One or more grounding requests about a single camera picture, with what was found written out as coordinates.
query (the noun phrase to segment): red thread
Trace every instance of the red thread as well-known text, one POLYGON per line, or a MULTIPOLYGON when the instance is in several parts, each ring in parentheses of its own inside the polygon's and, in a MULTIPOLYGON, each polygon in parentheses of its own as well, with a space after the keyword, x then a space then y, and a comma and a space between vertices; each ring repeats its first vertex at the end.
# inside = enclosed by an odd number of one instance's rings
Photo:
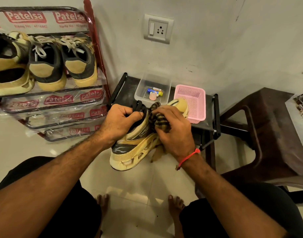
POLYGON ((181 160, 179 165, 176 166, 176 170, 180 170, 182 163, 185 162, 187 159, 189 159, 191 156, 193 156, 195 153, 200 153, 200 150, 198 148, 196 148, 196 150, 192 154, 188 155, 183 160, 181 160))

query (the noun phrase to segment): white switch plate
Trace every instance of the white switch plate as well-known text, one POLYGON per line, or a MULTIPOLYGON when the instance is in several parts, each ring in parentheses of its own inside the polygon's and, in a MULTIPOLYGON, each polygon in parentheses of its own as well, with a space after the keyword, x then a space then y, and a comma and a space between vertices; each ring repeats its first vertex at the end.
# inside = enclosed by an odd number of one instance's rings
POLYGON ((172 28, 173 19, 145 14, 144 39, 169 44, 172 28))

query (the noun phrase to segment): foot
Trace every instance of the foot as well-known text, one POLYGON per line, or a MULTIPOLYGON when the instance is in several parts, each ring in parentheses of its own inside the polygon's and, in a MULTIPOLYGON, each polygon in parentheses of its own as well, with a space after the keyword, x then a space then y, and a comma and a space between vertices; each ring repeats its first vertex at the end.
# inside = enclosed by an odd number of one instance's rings
POLYGON ((102 217, 101 217, 101 224, 100 224, 100 227, 98 229, 98 232, 95 236, 95 238, 100 238, 101 237, 101 226, 102 226, 102 222, 103 222, 103 219, 106 215, 106 212, 107 212, 107 209, 108 209, 108 206, 109 206, 109 200, 110 200, 110 196, 108 194, 105 194, 104 196, 102 195, 98 195, 96 201, 98 203, 98 205, 101 206, 101 211, 102 211, 102 217))
POLYGON ((175 199, 172 195, 168 197, 169 212, 175 225, 175 238, 183 238, 182 225, 179 220, 180 212, 185 208, 183 200, 177 196, 175 199))

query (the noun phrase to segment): person's left hand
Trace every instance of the person's left hand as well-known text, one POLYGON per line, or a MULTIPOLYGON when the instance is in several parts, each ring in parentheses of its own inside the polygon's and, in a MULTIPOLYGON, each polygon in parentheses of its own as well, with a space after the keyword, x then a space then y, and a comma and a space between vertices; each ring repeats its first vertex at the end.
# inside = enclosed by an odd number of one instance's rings
POLYGON ((100 129, 96 132, 104 142, 105 148, 110 148, 117 140, 122 138, 137 121, 141 120, 142 112, 133 112, 132 108, 113 104, 100 129))

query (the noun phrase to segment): pink plastic basket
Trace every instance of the pink plastic basket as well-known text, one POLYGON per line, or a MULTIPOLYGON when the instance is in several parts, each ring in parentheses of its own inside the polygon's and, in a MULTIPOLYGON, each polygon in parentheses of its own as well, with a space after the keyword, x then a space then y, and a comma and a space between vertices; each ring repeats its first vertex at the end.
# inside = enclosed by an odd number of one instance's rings
POLYGON ((190 123, 199 123, 205 120, 205 91, 202 88, 179 84, 176 86, 174 99, 181 97, 187 100, 190 123))

